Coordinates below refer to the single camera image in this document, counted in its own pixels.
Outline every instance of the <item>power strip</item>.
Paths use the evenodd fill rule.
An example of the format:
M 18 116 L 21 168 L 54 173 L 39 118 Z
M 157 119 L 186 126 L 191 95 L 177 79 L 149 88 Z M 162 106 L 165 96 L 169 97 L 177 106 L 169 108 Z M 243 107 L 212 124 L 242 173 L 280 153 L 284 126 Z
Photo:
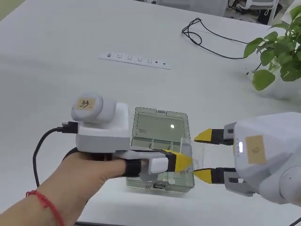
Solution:
M 157 67 L 170 70 L 170 66 L 162 60 L 154 60 L 149 58 L 143 58 L 138 56 L 130 56 L 129 54 L 121 53 L 101 53 L 98 55 L 99 59 L 112 60 L 117 62 L 123 62 L 134 65 L 142 65 L 147 67 Z

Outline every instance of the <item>white pot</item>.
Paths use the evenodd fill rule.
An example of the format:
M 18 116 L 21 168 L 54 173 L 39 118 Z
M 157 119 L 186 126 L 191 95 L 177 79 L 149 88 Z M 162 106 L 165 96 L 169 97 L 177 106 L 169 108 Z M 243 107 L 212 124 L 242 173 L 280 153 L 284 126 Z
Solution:
M 275 61 L 273 61 L 273 63 L 277 65 L 277 67 L 273 70 L 269 70 L 269 66 L 261 66 L 258 70 L 269 70 L 275 75 L 274 82 L 261 91 L 257 91 L 254 89 L 255 92 L 264 97 L 301 101 L 301 79 L 297 79 L 296 81 L 283 81 L 280 77 L 281 66 Z M 253 79 L 253 72 L 254 71 L 248 74 L 248 78 L 250 80 Z

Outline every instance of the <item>transparent plastic box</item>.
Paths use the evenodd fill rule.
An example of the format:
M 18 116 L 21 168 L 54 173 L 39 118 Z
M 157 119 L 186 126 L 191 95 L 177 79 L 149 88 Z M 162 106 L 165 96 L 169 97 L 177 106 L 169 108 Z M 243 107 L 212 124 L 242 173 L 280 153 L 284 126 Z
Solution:
M 198 154 L 185 171 L 161 173 L 155 181 L 127 178 L 128 186 L 180 193 L 194 187 L 193 169 L 203 167 L 204 144 L 190 140 L 187 114 L 137 107 L 131 146 L 173 150 L 192 158 L 192 151 Z

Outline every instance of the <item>red string bracelet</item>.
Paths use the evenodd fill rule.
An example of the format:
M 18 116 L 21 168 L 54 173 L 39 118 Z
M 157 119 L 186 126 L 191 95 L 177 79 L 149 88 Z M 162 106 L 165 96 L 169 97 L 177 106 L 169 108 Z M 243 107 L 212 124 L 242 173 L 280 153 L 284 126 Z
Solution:
M 31 194 L 35 194 L 39 201 L 42 203 L 43 207 L 44 208 L 47 208 L 49 207 L 51 209 L 51 212 L 52 214 L 55 216 L 55 218 L 57 219 L 58 223 L 60 226 L 64 226 L 64 222 L 63 222 L 63 219 L 61 217 L 61 214 L 57 211 L 57 209 L 55 208 L 55 206 L 51 203 L 51 201 L 48 200 L 48 198 L 46 198 L 43 194 L 33 190 L 31 192 L 26 192 L 26 197 L 28 195 L 31 195 Z

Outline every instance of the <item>led light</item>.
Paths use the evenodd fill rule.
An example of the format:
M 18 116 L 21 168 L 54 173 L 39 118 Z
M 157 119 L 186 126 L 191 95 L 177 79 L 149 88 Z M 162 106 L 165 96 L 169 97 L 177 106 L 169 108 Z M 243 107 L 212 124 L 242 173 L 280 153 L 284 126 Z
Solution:
M 238 147 L 239 147 L 239 152 L 242 153 L 243 152 L 243 142 L 239 142 L 238 143 Z

